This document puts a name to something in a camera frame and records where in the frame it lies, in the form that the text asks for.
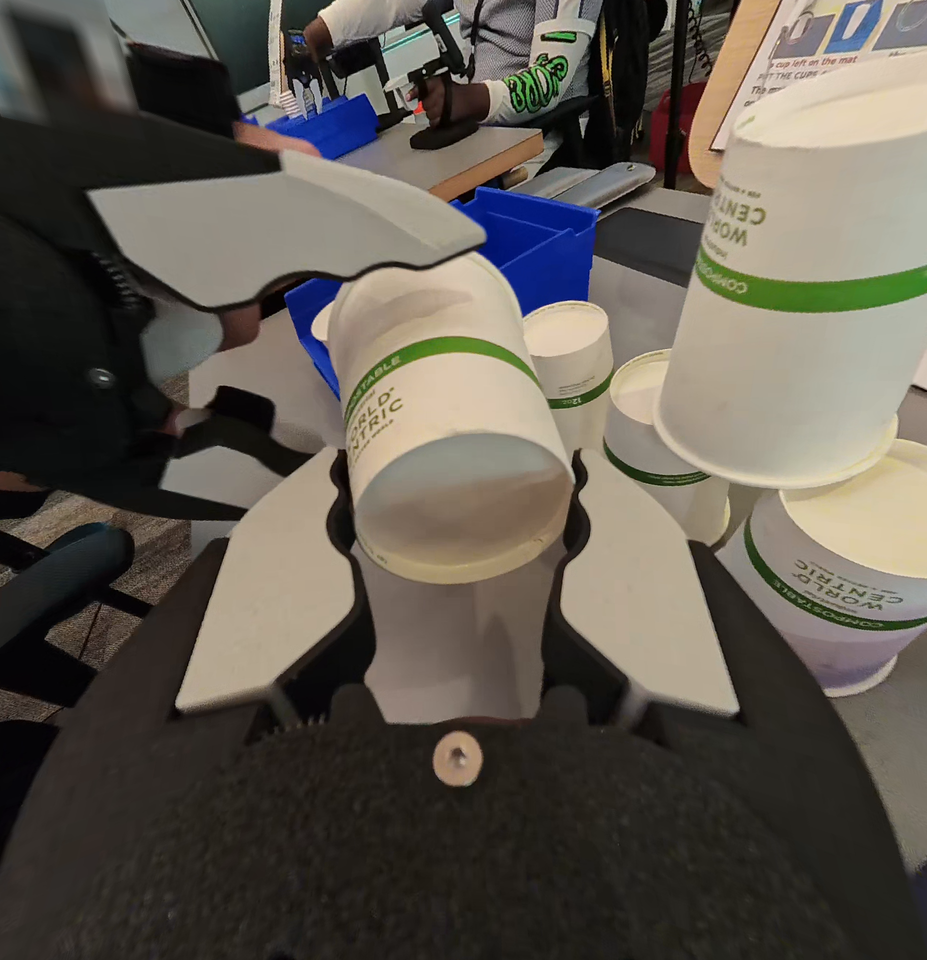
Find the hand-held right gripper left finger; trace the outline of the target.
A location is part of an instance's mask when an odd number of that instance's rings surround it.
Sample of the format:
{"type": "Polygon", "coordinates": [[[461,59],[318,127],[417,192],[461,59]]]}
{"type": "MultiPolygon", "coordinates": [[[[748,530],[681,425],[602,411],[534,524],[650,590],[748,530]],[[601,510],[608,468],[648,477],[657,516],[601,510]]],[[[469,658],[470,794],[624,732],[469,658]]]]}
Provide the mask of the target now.
{"type": "Polygon", "coordinates": [[[326,447],[233,528],[176,709],[256,703],[278,722],[328,718],[376,652],[355,543],[347,454],[326,447]]]}

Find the black wall screen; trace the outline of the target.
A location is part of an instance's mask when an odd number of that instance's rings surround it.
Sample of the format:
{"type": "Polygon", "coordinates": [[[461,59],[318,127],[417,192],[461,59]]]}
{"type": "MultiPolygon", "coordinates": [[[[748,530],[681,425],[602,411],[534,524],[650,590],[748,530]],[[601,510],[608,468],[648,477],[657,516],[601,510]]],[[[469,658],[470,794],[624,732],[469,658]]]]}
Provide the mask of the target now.
{"type": "Polygon", "coordinates": [[[185,1],[211,53],[224,64],[245,105],[261,106],[270,95],[271,1],[185,1]]]}

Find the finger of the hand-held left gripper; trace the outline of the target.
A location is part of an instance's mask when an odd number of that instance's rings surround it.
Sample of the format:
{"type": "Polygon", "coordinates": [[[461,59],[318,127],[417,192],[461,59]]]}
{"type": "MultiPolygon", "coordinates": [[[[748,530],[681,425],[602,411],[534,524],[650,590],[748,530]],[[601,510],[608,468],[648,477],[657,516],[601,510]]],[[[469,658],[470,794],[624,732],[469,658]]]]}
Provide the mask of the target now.
{"type": "Polygon", "coordinates": [[[204,311],[274,286],[428,270],[477,251],[487,234],[403,181],[296,151],[272,173],[90,190],[117,249],[145,282],[204,311]]]}

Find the blue plastic bin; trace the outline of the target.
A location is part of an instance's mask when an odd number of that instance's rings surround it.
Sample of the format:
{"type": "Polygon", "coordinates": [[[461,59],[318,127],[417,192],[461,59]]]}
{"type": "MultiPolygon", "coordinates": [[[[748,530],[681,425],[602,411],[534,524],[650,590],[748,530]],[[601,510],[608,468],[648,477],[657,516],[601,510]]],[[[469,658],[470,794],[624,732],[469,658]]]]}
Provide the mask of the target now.
{"type": "MultiPolygon", "coordinates": [[[[590,299],[598,210],[490,187],[479,187],[474,198],[455,199],[451,205],[484,229],[480,253],[509,282],[524,315],[542,306],[590,299]]],[[[312,327],[341,286],[312,279],[285,294],[297,338],[335,398],[340,388],[328,347],[312,327]]]]}
{"type": "Polygon", "coordinates": [[[313,119],[284,116],[259,127],[266,127],[288,138],[308,141],[320,151],[323,159],[329,161],[337,161],[378,138],[377,113],[365,93],[351,98],[339,97],[313,119]]]}

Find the wooden instruction board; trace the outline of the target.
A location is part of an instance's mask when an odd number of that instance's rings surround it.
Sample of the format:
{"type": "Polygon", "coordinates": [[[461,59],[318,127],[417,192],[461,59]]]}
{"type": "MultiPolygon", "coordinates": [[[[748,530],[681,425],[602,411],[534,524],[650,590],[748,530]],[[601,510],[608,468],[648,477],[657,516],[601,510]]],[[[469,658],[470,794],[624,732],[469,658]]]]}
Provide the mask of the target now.
{"type": "Polygon", "coordinates": [[[689,137],[732,200],[927,188],[927,1],[742,2],[689,137]]]}

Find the black pole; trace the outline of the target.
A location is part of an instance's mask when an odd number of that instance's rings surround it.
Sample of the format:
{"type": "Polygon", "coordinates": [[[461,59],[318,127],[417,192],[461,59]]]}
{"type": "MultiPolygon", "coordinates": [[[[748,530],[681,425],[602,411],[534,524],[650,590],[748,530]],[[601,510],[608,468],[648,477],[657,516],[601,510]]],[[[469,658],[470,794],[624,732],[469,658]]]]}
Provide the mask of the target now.
{"type": "Polygon", "coordinates": [[[670,76],[667,88],[666,128],[664,135],[664,160],[662,186],[674,190],[678,185],[682,162],[687,149],[687,139],[692,129],[696,105],[687,100],[687,54],[692,33],[691,21],[696,17],[698,3],[676,1],[673,5],[673,30],[671,39],[670,76]]]}

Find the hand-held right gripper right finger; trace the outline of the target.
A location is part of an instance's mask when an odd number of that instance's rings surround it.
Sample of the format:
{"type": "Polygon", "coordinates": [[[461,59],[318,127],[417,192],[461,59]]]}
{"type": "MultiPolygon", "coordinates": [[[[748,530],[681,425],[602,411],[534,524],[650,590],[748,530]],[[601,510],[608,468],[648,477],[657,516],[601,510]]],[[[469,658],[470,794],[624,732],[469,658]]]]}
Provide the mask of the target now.
{"type": "Polygon", "coordinates": [[[593,449],[575,486],[543,624],[543,692],[575,690],[591,726],[637,727],[662,705],[734,719],[740,704],[690,541],[593,449]]]}

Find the grey metal tray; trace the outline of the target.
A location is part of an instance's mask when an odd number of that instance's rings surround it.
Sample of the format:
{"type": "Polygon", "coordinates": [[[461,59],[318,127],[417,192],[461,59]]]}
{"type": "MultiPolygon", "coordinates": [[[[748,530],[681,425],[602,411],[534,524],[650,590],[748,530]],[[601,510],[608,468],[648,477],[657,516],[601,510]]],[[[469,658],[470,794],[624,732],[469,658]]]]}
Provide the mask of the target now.
{"type": "Polygon", "coordinates": [[[629,161],[601,170],[554,167],[511,187],[509,192],[590,210],[604,210],[648,186],[657,173],[650,164],[629,161]]]}

